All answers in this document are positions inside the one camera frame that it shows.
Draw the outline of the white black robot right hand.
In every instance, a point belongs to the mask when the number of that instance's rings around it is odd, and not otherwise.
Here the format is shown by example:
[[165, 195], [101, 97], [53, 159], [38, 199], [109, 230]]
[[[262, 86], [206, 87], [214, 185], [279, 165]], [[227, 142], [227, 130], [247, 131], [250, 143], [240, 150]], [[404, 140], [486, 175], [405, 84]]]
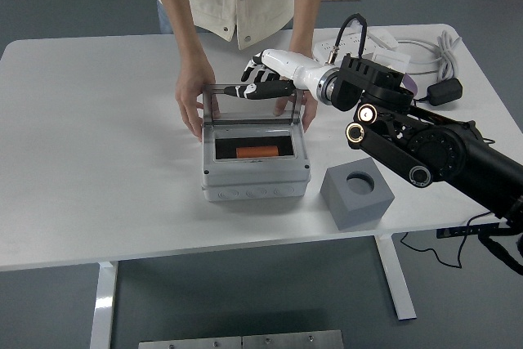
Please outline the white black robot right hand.
[[242, 99], [265, 100], [291, 96], [295, 90], [301, 90], [309, 91], [318, 101], [326, 74], [333, 71], [332, 66], [322, 66], [299, 53], [266, 49], [248, 62], [241, 81], [246, 82], [257, 67], [260, 69], [253, 82], [224, 86], [223, 93]]

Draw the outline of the person's left hand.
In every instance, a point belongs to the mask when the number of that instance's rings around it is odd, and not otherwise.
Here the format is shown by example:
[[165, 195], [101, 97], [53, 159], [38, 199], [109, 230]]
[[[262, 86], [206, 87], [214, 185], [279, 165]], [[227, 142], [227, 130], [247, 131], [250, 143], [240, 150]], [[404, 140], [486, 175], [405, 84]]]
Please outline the person's left hand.
[[[274, 116], [282, 115], [286, 109], [287, 104], [289, 102], [294, 102], [294, 101], [295, 101], [295, 96], [278, 98], [275, 102], [275, 107], [273, 109], [273, 115]], [[303, 131], [307, 132], [309, 126], [315, 119], [315, 116], [317, 113], [317, 108], [318, 108], [317, 100], [312, 96], [312, 94], [309, 91], [303, 91], [302, 106], [304, 107], [304, 111], [302, 114], [302, 127], [303, 127]]]

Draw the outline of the person's right hand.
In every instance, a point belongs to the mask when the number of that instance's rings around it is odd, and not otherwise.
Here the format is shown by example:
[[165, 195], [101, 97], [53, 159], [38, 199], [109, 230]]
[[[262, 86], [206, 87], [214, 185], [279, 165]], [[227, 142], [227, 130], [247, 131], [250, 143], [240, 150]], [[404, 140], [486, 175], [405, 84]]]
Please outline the person's right hand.
[[184, 57], [175, 87], [175, 98], [181, 113], [181, 119], [188, 130], [202, 141], [203, 120], [199, 110], [203, 104], [199, 96], [203, 87], [216, 82], [215, 74], [205, 54]]

